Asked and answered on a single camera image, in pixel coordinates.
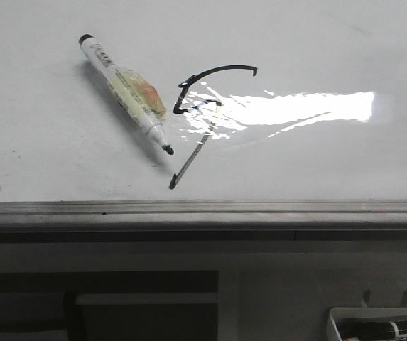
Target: curved black line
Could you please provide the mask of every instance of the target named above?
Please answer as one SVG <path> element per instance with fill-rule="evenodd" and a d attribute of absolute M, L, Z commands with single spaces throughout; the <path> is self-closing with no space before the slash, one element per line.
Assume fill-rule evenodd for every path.
<path fill-rule="evenodd" d="M 178 96 L 178 99 L 176 100 L 175 106 L 173 107 L 173 112 L 175 114 L 182 114 L 184 112 L 189 112 L 189 109 L 182 109 L 181 104 L 183 103 L 183 100 L 186 97 L 186 94 L 188 93 L 188 90 L 192 84 L 194 84 L 198 80 L 201 80 L 203 77 L 211 75 L 212 73 L 224 71 L 224 70 L 232 70 L 232 69 L 252 70 L 252 77 L 256 76 L 257 70 L 258 70 L 257 67 L 249 66 L 249 65 L 225 65 L 225 66 L 219 66 L 219 67 L 215 67 L 213 69 L 206 70 L 204 72 L 199 73 L 198 75 L 192 75 L 187 80 L 185 80 L 184 82 L 181 82 L 178 85 L 178 87 L 182 88 L 182 90 L 181 90 L 180 95 Z"/>

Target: marker holder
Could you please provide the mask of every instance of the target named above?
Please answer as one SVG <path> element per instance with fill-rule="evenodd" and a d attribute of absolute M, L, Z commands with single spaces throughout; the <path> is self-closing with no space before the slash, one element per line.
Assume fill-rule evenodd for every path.
<path fill-rule="evenodd" d="M 407 308 L 332 308 L 326 327 L 328 341 L 342 341 L 337 324 L 347 319 L 357 322 L 403 320 L 407 319 Z"/>

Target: marker label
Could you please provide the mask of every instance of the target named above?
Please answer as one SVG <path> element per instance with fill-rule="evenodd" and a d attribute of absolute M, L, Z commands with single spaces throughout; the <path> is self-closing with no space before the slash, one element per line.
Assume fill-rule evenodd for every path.
<path fill-rule="evenodd" d="M 94 50 L 94 54 L 97 56 L 97 59 L 101 61 L 103 66 L 109 67 L 114 64 L 110 57 L 104 52 L 100 44 L 94 44 L 91 46 L 91 49 Z"/>

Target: dark panel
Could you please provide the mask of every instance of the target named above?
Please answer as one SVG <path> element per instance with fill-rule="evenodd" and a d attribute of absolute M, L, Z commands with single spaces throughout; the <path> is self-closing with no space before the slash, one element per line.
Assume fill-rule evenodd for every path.
<path fill-rule="evenodd" d="M 0 243 L 292 240 L 293 231 L 0 232 Z"/>
<path fill-rule="evenodd" d="M 62 318 L 62 293 L 0 293 L 0 322 Z"/>
<path fill-rule="evenodd" d="M 297 231 L 296 240 L 407 240 L 407 231 Z"/>
<path fill-rule="evenodd" d="M 0 274 L 0 292 L 215 293 L 216 271 Z"/>
<path fill-rule="evenodd" d="M 216 341 L 217 305 L 105 305 L 83 308 L 88 341 Z"/>

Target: whiteboard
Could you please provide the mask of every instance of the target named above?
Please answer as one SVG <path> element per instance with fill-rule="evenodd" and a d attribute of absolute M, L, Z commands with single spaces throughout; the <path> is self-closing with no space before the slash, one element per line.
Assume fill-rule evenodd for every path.
<path fill-rule="evenodd" d="M 85 61 L 155 85 L 175 155 Z M 168 189 L 206 132 L 213 135 Z M 407 200 L 407 1 L 0 1 L 0 201 Z"/>

